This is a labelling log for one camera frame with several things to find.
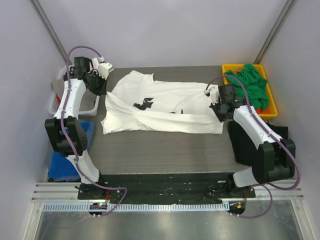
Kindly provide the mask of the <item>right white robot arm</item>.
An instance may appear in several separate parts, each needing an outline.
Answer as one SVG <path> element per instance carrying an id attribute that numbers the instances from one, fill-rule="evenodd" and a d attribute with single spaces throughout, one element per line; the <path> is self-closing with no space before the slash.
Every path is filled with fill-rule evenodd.
<path id="1" fill-rule="evenodd" d="M 245 95 L 240 98 L 232 84 L 207 87 L 204 91 L 210 97 L 210 108 L 220 122 L 229 120 L 239 124 L 254 149 L 252 164 L 229 177 L 226 193 L 233 198 L 243 193 L 244 187 L 269 184 L 279 190 L 293 190 L 301 181 L 296 166 L 295 143 L 275 133 L 258 115 Z"/>

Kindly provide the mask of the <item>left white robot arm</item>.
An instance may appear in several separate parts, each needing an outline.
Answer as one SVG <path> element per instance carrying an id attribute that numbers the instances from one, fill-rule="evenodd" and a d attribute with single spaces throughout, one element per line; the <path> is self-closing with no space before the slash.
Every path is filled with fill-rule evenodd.
<path id="1" fill-rule="evenodd" d="M 80 176 L 78 198 L 100 200 L 107 194 L 103 177 L 88 153 L 88 138 L 79 122 L 82 98 L 87 90 L 101 96 L 106 94 L 112 64 L 103 57 L 76 57 L 66 67 L 64 90 L 58 110 L 44 123 L 51 146 L 65 157 Z"/>

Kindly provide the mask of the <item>white t shirt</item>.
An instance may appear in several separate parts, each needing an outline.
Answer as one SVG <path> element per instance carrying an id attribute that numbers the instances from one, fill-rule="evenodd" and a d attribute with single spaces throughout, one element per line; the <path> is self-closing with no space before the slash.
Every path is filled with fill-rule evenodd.
<path id="1" fill-rule="evenodd" d="M 154 80 L 153 74 L 131 71 L 105 97 L 103 134 L 124 131 L 216 134 L 223 123 L 210 109 L 205 83 Z"/>

